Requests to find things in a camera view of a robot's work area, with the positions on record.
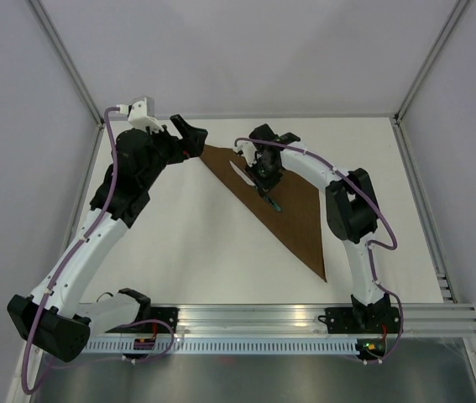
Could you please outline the brown cloth napkin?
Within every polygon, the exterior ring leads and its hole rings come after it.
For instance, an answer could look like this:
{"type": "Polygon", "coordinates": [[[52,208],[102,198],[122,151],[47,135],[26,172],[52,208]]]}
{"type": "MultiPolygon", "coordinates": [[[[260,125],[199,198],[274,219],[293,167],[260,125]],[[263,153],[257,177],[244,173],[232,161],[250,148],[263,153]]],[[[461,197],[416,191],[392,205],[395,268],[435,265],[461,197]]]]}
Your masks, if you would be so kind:
{"type": "Polygon", "coordinates": [[[320,279],[324,268],[319,191],[293,172],[286,171],[266,201],[240,177],[244,158],[231,149],[207,145],[204,165],[258,218],[268,230],[320,279]]]}

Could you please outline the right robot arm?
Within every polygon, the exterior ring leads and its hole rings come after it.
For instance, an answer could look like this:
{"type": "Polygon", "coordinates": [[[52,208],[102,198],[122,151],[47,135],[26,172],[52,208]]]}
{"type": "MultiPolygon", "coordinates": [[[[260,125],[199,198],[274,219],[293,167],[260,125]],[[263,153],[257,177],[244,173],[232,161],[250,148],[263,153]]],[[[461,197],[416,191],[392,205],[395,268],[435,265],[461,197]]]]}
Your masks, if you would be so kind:
{"type": "Polygon", "coordinates": [[[369,173],[358,168],[345,170],[306,148],[293,133],[277,135],[267,124],[238,138],[235,154],[245,160],[241,176],[272,209],[280,212],[281,202],[270,193],[286,171],[298,175],[325,197],[327,226],[343,243],[352,276],[350,310],[326,311],[324,321],[334,321],[331,332],[403,331],[400,298],[379,281],[373,248],[398,247],[391,226],[379,209],[369,173]]]}

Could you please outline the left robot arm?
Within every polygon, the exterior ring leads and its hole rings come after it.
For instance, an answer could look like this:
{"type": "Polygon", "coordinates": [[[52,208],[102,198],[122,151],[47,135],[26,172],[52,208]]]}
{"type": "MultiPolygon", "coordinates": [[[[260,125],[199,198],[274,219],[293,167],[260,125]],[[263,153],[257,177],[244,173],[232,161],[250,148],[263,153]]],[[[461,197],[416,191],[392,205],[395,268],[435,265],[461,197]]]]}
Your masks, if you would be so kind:
{"type": "Polygon", "coordinates": [[[115,244],[149,203],[149,189],[163,170],[201,156],[208,132],[173,115],[176,136],[147,123],[111,138],[112,163],[90,202],[85,222],[60,261],[27,297],[7,306],[19,335],[62,362],[74,360],[89,338],[127,326],[144,332],[152,322],[151,300],[124,288],[84,305],[86,288],[115,244]]]}

